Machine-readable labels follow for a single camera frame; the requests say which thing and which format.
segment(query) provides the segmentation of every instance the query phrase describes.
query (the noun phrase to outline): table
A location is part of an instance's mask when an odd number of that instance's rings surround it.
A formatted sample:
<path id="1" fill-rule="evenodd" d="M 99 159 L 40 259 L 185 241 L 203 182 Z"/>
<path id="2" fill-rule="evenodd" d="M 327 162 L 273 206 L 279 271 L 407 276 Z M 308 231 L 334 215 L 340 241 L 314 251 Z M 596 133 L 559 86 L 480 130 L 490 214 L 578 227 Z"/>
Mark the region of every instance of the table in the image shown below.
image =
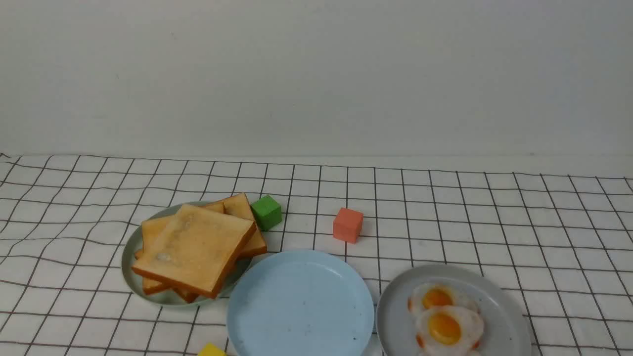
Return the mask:
<path id="1" fill-rule="evenodd" d="M 374 302 L 406 269 L 454 264 L 514 297 L 534 355 L 633 354 L 628 178 L 53 155 L 0 156 L 0 179 L 2 355 L 195 355 L 207 342 L 235 355 L 227 299 L 150 305 L 120 254 L 165 207 L 240 192 L 284 209 L 269 254 L 338 256 Z M 355 245 L 332 238 L 340 207 L 365 214 Z M 380 354 L 373 335 L 365 355 Z"/>

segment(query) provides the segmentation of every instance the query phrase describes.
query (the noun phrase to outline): light blue plate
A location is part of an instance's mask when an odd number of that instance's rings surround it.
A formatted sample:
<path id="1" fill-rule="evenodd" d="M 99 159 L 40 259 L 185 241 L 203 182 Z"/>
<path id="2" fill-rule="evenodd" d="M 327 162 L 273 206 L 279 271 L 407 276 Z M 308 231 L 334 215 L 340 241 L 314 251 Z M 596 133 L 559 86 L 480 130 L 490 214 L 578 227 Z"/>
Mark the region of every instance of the light blue plate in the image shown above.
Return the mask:
<path id="1" fill-rule="evenodd" d="M 227 327 L 239 356 L 360 356 L 372 335 L 373 301 L 340 259 L 282 252 L 240 278 Z"/>

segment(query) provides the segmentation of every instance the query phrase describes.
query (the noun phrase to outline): empty plate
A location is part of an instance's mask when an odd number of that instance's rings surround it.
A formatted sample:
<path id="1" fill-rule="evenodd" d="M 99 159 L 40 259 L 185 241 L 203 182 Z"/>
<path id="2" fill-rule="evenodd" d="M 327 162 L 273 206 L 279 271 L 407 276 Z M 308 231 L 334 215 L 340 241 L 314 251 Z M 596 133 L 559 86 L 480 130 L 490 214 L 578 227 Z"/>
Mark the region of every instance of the empty plate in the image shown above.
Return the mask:
<path id="1" fill-rule="evenodd" d="M 484 319 L 484 335 L 477 349 L 482 356 L 531 354 L 527 322 L 521 309 L 505 292 L 469 270 L 448 265 L 425 265 L 396 277 L 380 296 L 376 332 L 386 356 L 420 353 L 407 299 L 413 289 L 427 282 L 455 287 L 477 303 Z"/>
<path id="2" fill-rule="evenodd" d="M 227 327 L 240 356 L 360 356 L 372 335 L 373 301 L 342 260 L 282 252 L 240 278 Z"/>

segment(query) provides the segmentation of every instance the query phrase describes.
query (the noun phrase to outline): stack of toast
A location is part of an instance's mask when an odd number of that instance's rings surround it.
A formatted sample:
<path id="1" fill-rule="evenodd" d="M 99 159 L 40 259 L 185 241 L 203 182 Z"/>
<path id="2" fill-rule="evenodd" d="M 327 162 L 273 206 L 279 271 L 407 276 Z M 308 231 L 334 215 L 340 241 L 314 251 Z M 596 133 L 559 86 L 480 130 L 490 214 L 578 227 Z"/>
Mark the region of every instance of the stack of toast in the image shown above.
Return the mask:
<path id="1" fill-rule="evenodd" d="M 172 216 L 144 221 L 143 247 L 132 270 L 150 295 L 173 289 L 187 303 L 216 298 L 241 258 L 266 253 L 244 193 L 200 207 L 183 204 Z"/>

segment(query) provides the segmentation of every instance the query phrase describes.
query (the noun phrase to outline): orange cube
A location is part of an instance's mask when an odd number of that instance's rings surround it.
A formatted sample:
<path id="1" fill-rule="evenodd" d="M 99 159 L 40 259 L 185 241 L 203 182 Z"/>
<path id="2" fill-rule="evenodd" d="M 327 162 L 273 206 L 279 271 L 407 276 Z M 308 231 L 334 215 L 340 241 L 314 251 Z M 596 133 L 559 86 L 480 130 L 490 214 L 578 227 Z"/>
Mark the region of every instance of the orange cube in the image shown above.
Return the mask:
<path id="1" fill-rule="evenodd" d="M 334 219 L 334 238 L 348 243 L 356 243 L 363 227 L 363 213 L 341 208 Z"/>

